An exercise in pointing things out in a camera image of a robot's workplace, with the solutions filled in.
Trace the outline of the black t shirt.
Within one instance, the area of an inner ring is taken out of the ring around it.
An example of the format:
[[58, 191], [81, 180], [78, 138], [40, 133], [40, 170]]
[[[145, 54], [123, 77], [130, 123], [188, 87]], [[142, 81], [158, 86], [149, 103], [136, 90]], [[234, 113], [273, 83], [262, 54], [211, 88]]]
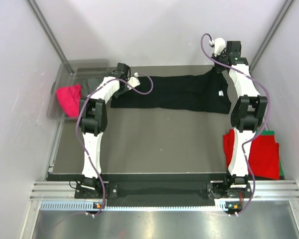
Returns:
[[130, 90], [113, 97], [111, 107], [117, 109], [189, 110], [229, 114], [231, 102], [228, 84], [214, 67], [203, 75], [152, 76], [153, 89], [148, 95]]

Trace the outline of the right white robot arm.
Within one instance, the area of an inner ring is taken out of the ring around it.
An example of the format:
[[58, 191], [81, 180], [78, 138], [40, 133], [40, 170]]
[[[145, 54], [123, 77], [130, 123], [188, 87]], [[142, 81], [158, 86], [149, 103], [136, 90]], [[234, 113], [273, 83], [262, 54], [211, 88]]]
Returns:
[[222, 185], [224, 194], [234, 197], [241, 189], [249, 187], [247, 162], [251, 141], [262, 125], [268, 99], [261, 96], [251, 80], [248, 61], [241, 57], [240, 41], [217, 38], [211, 40], [210, 45], [214, 48], [212, 59], [217, 61], [215, 66], [228, 71], [238, 97], [230, 118], [234, 130], [233, 153], [226, 182]]

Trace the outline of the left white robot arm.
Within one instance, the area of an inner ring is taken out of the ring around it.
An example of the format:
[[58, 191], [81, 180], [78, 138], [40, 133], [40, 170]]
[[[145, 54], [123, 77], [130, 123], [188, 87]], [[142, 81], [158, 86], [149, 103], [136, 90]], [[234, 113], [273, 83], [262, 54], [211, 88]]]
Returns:
[[94, 91], [80, 99], [79, 127], [84, 140], [84, 179], [81, 185], [94, 198], [103, 192], [99, 175], [101, 139], [108, 123], [106, 103], [112, 96], [118, 97], [129, 90], [125, 83], [130, 78], [130, 67], [118, 63], [116, 69], [106, 75]]

